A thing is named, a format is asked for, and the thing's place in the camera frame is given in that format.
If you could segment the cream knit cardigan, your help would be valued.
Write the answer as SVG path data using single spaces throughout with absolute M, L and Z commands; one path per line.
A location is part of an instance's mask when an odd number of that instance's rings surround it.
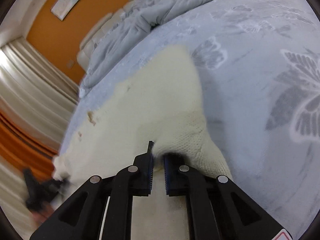
M 73 134 L 54 159 L 54 178 L 68 176 L 66 196 L 89 177 L 115 175 L 154 143 L 152 193 L 133 201 L 132 239 L 188 239 L 183 197 L 165 192 L 162 157 L 180 153 L 192 167 L 210 177 L 230 176 L 212 141 L 204 116 L 202 87 L 184 46 L 168 46 L 132 77 L 116 85 L 112 96 Z

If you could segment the orange curtain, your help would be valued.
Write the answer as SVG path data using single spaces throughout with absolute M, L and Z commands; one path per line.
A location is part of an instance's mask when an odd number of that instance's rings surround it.
M 41 143 L 16 126 L 1 112 L 1 157 L 22 172 L 31 169 L 39 181 L 52 177 L 52 159 L 57 151 Z

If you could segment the cream curtain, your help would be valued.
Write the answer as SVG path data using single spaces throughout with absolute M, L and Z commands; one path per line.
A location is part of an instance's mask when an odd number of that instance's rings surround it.
M 1 112 L 25 133 L 58 152 L 77 104 L 78 85 L 26 39 L 1 47 Z M 1 157 L 1 208 L 22 239 L 35 230 L 26 195 L 22 172 Z

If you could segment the beige padded headboard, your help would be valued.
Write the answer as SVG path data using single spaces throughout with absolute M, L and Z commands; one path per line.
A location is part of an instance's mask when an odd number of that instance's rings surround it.
M 77 62 L 81 68 L 88 72 L 88 65 L 93 51 L 100 40 L 129 12 L 134 0 L 129 0 L 122 8 L 116 12 L 109 12 L 102 17 L 83 38 L 77 54 Z

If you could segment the butterfly print bed sheet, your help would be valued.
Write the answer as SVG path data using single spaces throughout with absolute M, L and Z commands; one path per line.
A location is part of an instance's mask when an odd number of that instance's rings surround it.
M 299 239 L 319 211 L 319 20 L 306 0 L 213 0 L 155 28 L 81 99 L 60 153 L 117 84 L 189 51 L 233 181 Z

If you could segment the grey crumpled duvet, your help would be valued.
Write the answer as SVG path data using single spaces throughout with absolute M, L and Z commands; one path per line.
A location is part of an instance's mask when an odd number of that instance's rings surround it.
M 211 1 L 134 0 L 130 10 L 94 45 L 87 74 L 80 84 L 80 98 L 84 98 L 153 28 Z

